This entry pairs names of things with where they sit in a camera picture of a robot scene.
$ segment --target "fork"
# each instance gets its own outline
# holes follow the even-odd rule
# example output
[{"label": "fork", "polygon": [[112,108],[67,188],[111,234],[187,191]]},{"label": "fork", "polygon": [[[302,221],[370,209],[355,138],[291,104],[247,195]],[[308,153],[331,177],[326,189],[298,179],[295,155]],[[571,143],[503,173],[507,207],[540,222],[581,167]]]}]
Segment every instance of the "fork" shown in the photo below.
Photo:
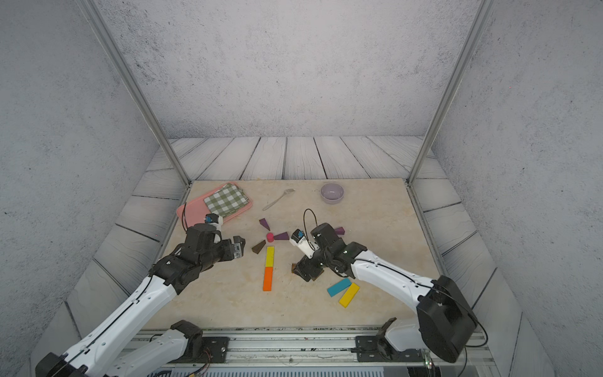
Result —
[{"label": "fork", "polygon": [[262,208],[262,211],[267,210],[268,208],[274,206],[276,204],[277,201],[279,201],[282,197],[284,197],[287,194],[290,194],[292,192],[295,192],[295,190],[293,189],[286,189],[285,191],[283,191],[283,195],[281,195],[277,200],[273,201],[272,203],[270,203],[269,205],[265,206],[264,208]]}]

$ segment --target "textured wall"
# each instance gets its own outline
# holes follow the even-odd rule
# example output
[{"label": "textured wall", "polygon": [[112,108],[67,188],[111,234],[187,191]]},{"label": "textured wall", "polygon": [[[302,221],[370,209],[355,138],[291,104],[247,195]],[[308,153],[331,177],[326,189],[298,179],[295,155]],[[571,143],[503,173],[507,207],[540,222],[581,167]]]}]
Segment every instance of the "textured wall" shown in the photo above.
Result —
[{"label": "textured wall", "polygon": [[422,135],[479,0],[97,0],[172,138]]},{"label": "textured wall", "polygon": [[434,147],[560,376],[603,373],[601,20],[497,0]]},{"label": "textured wall", "polygon": [[0,375],[29,356],[157,142],[73,0],[0,5]]}]

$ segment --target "bowl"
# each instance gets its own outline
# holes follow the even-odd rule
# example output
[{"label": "bowl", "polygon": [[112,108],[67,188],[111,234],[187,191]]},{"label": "bowl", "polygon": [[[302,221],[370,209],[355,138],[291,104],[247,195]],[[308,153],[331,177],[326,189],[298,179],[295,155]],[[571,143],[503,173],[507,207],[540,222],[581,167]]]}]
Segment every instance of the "bowl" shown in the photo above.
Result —
[{"label": "bowl", "polygon": [[343,187],[337,183],[326,183],[320,188],[320,197],[327,204],[337,204],[343,199]]}]

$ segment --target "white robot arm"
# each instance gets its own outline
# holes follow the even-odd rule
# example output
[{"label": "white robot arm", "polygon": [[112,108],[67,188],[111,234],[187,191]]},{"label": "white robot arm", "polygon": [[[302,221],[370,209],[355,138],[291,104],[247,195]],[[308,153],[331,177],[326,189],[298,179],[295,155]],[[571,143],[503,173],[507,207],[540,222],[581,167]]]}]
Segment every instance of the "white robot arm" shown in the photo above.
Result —
[{"label": "white robot arm", "polygon": [[337,275],[369,282],[405,303],[416,318],[392,318],[377,339],[379,352],[391,359],[407,349],[429,348],[454,363],[478,321],[452,279],[437,280],[416,275],[393,265],[356,242],[345,244],[327,223],[311,231],[316,243],[297,229],[290,242],[305,254],[293,272],[305,281],[317,279],[324,267]]},{"label": "white robot arm", "polygon": [[[208,215],[205,224],[190,227],[185,243],[157,262],[113,314],[63,355],[49,353],[44,357],[36,366],[36,377],[138,377],[174,360],[209,363],[215,356],[223,357],[206,352],[201,329],[180,321],[148,345],[116,359],[143,325],[202,271],[216,262],[243,255],[245,240],[239,236],[233,241],[222,239],[220,225],[217,215]],[[291,237],[291,242],[305,254],[296,264],[295,274],[305,281],[315,280],[324,267],[329,267],[340,276],[381,288],[416,312],[417,317],[412,320],[390,319],[379,331],[377,349],[385,358],[395,360],[404,350],[429,348],[445,361],[456,361],[478,322],[451,279],[418,276],[384,261],[356,242],[346,245],[326,223],[311,234],[317,243],[308,241],[301,230]],[[218,353],[225,351],[226,347],[222,347]]]},{"label": "white robot arm", "polygon": [[[201,329],[180,321],[148,345],[117,358],[126,344],[164,305],[214,263],[243,256],[245,240],[222,239],[222,218],[210,214],[186,231],[186,240],[150,270],[134,293],[96,329],[63,355],[49,353],[36,377],[145,376],[172,360],[199,360],[206,348]],[[214,355],[207,355],[209,362]]]}]

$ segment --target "checkered napkin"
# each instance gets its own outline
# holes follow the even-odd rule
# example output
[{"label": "checkered napkin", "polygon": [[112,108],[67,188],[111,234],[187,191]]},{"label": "checkered napkin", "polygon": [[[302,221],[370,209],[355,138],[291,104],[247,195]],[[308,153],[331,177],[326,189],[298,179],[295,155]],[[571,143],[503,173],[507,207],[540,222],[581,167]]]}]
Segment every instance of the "checkered napkin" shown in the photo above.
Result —
[{"label": "checkered napkin", "polygon": [[208,196],[203,200],[212,214],[218,214],[222,217],[234,214],[239,208],[244,207],[247,203],[247,196],[243,190],[233,185],[226,183],[216,193]]}]

